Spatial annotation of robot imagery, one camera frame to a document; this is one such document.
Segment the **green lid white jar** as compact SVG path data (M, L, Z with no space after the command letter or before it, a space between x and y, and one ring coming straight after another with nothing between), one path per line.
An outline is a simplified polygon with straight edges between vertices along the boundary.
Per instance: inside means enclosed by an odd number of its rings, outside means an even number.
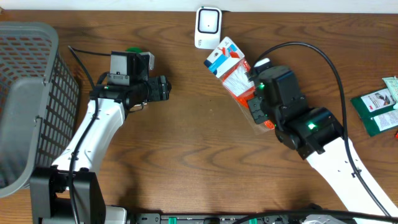
M143 50L139 47L129 47L126 49L127 52L134 52L137 54L143 53Z

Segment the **red dustpan brush package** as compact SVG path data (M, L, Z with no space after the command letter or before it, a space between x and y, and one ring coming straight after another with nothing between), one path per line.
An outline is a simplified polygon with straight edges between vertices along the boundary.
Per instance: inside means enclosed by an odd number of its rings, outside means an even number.
M262 134L274 129L270 121L256 124L249 112L248 100L254 97L255 92L254 82L247 77L251 67L232 39L225 37L206 58L204 65L235 100L255 133Z

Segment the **green grip gloves package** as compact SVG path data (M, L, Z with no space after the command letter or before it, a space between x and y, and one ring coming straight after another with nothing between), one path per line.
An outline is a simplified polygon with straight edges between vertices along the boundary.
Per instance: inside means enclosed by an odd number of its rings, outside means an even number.
M350 99L369 136L397 127L396 101L387 88Z

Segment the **pale green wipes packet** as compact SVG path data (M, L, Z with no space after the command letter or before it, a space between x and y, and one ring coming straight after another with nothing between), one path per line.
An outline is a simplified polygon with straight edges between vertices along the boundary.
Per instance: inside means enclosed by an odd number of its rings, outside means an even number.
M387 88L389 89L392 98L396 102L393 108L395 110L398 109L398 79L397 77L386 77L382 78L382 80L385 82Z

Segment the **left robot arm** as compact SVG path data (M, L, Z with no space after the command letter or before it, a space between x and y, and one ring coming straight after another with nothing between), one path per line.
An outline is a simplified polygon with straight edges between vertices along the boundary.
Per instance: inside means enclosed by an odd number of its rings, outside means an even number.
M112 51L110 69L92 84L86 115L72 140L50 167L30 178L34 223L134 223L124 207L104 202L97 173L116 131L145 104L166 101L172 86L150 77L150 52Z

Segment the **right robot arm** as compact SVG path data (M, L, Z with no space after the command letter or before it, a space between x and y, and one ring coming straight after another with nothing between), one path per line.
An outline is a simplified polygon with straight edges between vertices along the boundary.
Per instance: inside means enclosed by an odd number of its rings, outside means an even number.
M271 121L277 139L328 182L348 211L397 218L397 206L364 166L344 126L328 109L309 107L289 67L256 67L250 79L255 122Z

